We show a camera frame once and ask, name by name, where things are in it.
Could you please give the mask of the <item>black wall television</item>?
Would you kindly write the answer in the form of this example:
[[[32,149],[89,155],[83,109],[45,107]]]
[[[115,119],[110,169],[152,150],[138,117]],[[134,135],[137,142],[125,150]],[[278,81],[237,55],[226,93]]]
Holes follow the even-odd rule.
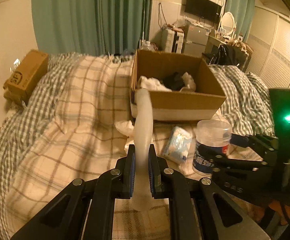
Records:
[[[198,16],[212,23],[219,23],[221,5],[210,0],[186,0],[185,13]]]

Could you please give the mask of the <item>large clear water bottle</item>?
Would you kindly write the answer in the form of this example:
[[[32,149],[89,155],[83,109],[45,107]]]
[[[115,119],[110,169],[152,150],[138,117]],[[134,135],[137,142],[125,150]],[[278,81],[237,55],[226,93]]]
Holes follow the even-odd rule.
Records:
[[[152,44],[150,43],[150,41],[142,40],[139,49],[152,51]]]

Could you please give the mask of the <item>brown SF shipping box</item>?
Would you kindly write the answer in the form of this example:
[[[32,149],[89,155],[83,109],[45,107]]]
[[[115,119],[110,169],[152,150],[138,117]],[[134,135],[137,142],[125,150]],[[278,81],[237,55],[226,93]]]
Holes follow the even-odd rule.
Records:
[[[31,50],[3,85],[4,98],[22,106],[28,101],[38,82],[48,72],[49,55]]]

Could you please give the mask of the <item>green checkered duvet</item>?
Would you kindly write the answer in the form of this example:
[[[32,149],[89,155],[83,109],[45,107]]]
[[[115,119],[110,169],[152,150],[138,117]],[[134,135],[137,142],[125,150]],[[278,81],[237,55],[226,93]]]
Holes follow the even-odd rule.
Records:
[[[55,114],[58,99],[65,89],[69,74],[84,54],[50,55],[48,73],[42,77],[25,109],[6,120],[0,130],[0,237],[6,239],[5,198],[24,150],[41,135]],[[100,56],[113,63],[121,57]],[[229,122],[233,133],[274,135],[267,87],[252,73],[245,74],[235,66],[211,65],[210,70],[226,95],[225,102],[212,119]]]

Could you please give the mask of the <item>white translucent tube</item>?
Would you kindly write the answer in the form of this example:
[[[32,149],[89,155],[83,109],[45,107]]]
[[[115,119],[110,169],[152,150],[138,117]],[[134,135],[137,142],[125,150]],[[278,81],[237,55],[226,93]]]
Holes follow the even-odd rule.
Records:
[[[147,211],[152,206],[149,181],[149,147],[153,135],[153,108],[149,92],[141,88],[135,94],[137,116],[134,124],[135,176],[131,206]]]

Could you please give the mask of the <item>black clothes on chair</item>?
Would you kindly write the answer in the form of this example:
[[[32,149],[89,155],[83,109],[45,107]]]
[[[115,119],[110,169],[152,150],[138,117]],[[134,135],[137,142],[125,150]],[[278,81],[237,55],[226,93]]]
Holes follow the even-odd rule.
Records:
[[[221,44],[212,53],[202,53],[202,58],[207,64],[217,64],[221,66],[236,66],[242,69],[248,59],[248,53],[236,46]]]

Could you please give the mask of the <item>black round lens cap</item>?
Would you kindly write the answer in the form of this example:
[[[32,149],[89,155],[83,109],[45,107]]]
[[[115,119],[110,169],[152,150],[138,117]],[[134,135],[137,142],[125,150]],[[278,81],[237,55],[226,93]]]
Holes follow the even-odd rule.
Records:
[[[185,87],[185,82],[182,78],[182,75],[178,72],[174,72],[172,75],[169,75],[163,79],[163,84],[168,89],[174,91],[180,91]]]

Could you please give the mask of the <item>open cardboard box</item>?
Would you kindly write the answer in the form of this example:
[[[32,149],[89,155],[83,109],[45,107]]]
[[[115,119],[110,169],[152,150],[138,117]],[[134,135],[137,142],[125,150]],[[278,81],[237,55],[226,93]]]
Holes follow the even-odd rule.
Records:
[[[148,81],[154,81],[152,88]],[[133,117],[137,115],[136,92],[141,87],[149,91],[155,121],[211,119],[226,99],[206,61],[185,54],[139,49],[130,83]]]

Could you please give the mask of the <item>white cloth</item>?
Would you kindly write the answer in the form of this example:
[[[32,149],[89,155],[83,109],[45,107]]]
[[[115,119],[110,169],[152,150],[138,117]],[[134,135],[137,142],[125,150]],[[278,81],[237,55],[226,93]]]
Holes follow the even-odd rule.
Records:
[[[148,91],[162,91],[162,92],[171,92],[172,90],[165,87],[160,81],[156,78],[147,78],[145,76],[140,76],[137,81],[136,87],[138,89],[144,88]]]

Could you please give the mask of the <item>clear lidded wipes jar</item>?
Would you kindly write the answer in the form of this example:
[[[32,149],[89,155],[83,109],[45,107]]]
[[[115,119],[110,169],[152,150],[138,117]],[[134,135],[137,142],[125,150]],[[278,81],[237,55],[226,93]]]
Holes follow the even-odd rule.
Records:
[[[199,146],[204,145],[217,154],[226,154],[232,137],[232,126],[219,120],[201,120],[195,131],[195,150],[193,156],[193,171],[202,176],[210,177],[214,164],[202,155]]]

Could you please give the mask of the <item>oval white mirror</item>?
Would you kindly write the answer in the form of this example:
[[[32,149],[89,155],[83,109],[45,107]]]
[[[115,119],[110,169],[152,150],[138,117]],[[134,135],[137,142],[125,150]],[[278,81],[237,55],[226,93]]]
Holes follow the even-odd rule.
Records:
[[[220,20],[219,31],[225,36],[230,36],[234,33],[236,21],[231,12],[225,12]]]

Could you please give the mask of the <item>white louvered wardrobe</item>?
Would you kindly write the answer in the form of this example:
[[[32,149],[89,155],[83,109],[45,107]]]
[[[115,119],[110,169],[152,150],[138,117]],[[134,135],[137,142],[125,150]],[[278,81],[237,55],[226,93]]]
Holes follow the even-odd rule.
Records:
[[[253,50],[247,71],[269,88],[290,88],[290,19],[256,6],[247,44]]]

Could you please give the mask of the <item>large green curtain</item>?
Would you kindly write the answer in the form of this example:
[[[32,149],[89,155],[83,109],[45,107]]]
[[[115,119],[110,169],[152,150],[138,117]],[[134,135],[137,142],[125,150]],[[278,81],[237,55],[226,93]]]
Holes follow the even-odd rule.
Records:
[[[152,0],[31,0],[39,50],[121,54],[148,40]]]

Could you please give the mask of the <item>small green curtain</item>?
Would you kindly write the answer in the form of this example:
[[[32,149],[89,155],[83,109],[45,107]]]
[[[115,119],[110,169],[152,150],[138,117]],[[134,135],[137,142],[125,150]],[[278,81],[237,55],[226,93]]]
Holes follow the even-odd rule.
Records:
[[[237,23],[235,34],[247,41],[255,12],[255,0],[226,0],[225,12],[228,11]]]

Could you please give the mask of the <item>silver mini fridge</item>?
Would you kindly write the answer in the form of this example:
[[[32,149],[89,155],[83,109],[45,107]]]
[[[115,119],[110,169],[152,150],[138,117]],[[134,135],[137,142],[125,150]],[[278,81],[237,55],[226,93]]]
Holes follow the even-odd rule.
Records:
[[[184,44],[182,52],[186,55],[201,57],[205,52],[208,30],[192,24],[187,24],[184,27]]]

